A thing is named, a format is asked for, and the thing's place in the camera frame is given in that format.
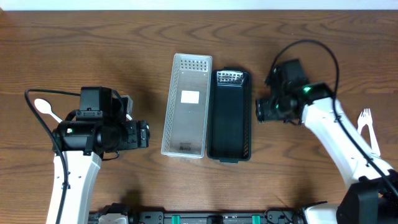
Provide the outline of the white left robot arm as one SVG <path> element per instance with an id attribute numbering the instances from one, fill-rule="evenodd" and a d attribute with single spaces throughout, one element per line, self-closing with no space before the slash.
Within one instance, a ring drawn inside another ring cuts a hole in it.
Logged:
<path id="1" fill-rule="evenodd" d="M 96 176 L 105 153 L 149 146 L 147 121 L 62 121 L 47 223 L 87 223 Z"/>

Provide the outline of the dark green plastic basket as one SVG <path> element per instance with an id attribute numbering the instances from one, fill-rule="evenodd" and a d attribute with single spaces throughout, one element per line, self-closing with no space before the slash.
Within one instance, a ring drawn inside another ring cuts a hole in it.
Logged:
<path id="1" fill-rule="evenodd" d="M 238 163 L 251 158 L 251 74 L 224 67 L 211 73 L 207 156 Z"/>

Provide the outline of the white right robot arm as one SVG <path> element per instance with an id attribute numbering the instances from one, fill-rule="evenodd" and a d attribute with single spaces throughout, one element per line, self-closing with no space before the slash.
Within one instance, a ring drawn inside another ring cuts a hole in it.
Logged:
<path id="1" fill-rule="evenodd" d="M 371 153 L 325 83 L 272 86 L 270 97 L 256 100 L 256 116 L 261 123 L 296 119 L 311 130 L 347 188 L 340 204 L 304 207 L 295 223 L 397 223 L 397 172 Z"/>

